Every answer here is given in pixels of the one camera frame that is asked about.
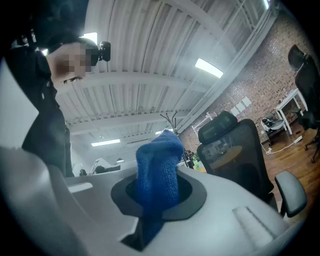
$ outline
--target white desk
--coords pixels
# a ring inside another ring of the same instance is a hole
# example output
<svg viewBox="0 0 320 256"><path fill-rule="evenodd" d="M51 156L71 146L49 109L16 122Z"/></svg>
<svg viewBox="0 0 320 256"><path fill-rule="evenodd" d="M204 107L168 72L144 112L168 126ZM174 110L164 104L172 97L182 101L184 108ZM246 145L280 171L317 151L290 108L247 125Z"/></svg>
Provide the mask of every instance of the white desk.
<svg viewBox="0 0 320 256"><path fill-rule="evenodd" d="M305 107L305 110L308 111L308 107L307 107L307 104L306 104L306 102L305 102L305 99L304 99L304 97L302 96L301 92L298 90L298 88L295 89L294 91L292 91L292 92L288 95L288 97L284 98L283 101L282 101L278 106L276 106L276 107L274 108L274 109L275 109L275 112L276 112L277 115L278 115L278 117L279 117L280 119L283 119L283 120L284 120L284 123L285 123L285 124L283 124L283 128L284 128L285 130L288 129L290 135L292 135L292 131L291 131L291 129L290 129L290 125L289 125L288 120L286 119L286 116L285 116L284 112L282 111L282 109L283 109L292 99L294 100L296 106L297 106L299 109L301 109L301 107L300 107L300 105L299 105L299 103L298 103L298 101L297 101L297 99L296 99L296 95L298 95L298 96L300 97L300 99L301 99L301 101L302 101L302 104L303 104L304 107Z"/></svg>

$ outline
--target fluorescent light fixture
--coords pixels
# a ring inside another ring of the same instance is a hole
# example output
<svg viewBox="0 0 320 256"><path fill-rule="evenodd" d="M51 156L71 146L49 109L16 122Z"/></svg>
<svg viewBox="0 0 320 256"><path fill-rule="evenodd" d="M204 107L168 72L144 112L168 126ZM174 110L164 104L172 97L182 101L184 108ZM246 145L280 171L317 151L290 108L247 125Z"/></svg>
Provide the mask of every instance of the fluorescent light fixture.
<svg viewBox="0 0 320 256"><path fill-rule="evenodd" d="M87 33L87 34L84 34L83 36L80 36L81 38L88 38L92 41L94 41L94 43L96 45L98 45L98 34L97 32L93 32L93 33Z"/></svg>
<svg viewBox="0 0 320 256"><path fill-rule="evenodd" d="M269 9L269 3L268 0L263 0L264 6L266 9Z"/></svg>
<svg viewBox="0 0 320 256"><path fill-rule="evenodd" d="M195 64L196 68L202 69L204 71L207 71L208 73L221 78L224 74L221 70L217 69L214 65L211 65L210 63L206 62L205 60L198 58L198 61Z"/></svg>
<svg viewBox="0 0 320 256"><path fill-rule="evenodd" d="M107 141L102 141L102 142L91 143L91 146L97 147L97 146L109 145L109 144L114 144L114 143L119 143L119 142L120 142L120 139L114 139L114 140L107 140Z"/></svg>
<svg viewBox="0 0 320 256"><path fill-rule="evenodd" d="M164 130L161 130L161 131L156 131L155 132L155 135L158 135L158 134L161 134Z"/></svg>
<svg viewBox="0 0 320 256"><path fill-rule="evenodd" d="M44 56L47 56L48 55L48 49L42 50L42 53L43 53Z"/></svg>

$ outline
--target power cord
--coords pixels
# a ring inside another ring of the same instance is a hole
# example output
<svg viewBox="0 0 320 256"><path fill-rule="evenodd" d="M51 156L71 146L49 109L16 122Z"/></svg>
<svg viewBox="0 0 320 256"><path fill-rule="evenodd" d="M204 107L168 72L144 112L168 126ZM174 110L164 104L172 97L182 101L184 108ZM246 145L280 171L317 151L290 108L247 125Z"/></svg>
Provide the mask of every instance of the power cord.
<svg viewBox="0 0 320 256"><path fill-rule="evenodd" d="M264 148L264 146L261 144L261 142L260 142L260 144L261 144L261 147L264 149L265 153L266 153L267 155L269 155L269 154L278 153L278 152L280 152L280 151L282 151L282 150L284 150L284 149L286 149L286 148L289 148L290 146L292 146L293 144L299 142L300 140L302 140L302 136L298 137L298 138L297 138L294 142L292 142L289 146L286 146L286 147L284 147L283 149L278 150L278 151L276 151L276 152L271 152L271 150L272 150L271 147L269 147L269 150L266 151L265 148Z"/></svg>

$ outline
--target blue towel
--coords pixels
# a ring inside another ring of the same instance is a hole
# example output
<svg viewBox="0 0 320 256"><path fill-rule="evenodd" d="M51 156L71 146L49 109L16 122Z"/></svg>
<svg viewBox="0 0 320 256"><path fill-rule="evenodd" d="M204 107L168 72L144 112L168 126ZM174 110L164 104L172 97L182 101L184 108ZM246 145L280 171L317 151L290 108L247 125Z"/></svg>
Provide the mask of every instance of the blue towel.
<svg viewBox="0 0 320 256"><path fill-rule="evenodd" d="M146 242L161 229L161 214L179 203L177 164L184 146L173 132L164 130L136 151L138 166L135 198L147 219L143 229Z"/></svg>

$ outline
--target brick wall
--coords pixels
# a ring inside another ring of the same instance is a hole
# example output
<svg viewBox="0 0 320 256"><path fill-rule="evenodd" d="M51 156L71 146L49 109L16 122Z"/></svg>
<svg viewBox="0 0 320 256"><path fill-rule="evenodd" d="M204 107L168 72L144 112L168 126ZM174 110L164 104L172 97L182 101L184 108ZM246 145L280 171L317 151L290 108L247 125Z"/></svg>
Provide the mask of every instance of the brick wall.
<svg viewBox="0 0 320 256"><path fill-rule="evenodd" d="M286 88L288 92L297 88L295 85L296 73L291 70L288 63L288 52L294 44L316 59L311 44L299 24L281 13L239 75L191 125L196 125L203 120L206 112L215 112L218 115L223 110L230 111L247 96L252 104L237 115L237 119L238 121L242 119L253 120L258 129L260 140L265 141L267 139L265 134L261 134L263 130L262 117L270 112L275 114L274 108L278 104L278 99L284 95L283 88ZM300 99L298 103L304 110ZM295 114L291 113L291 109L295 107L295 102L291 100L283 109L289 123L297 118ZM200 143L191 125L184 130L180 138L187 150L196 152Z"/></svg>

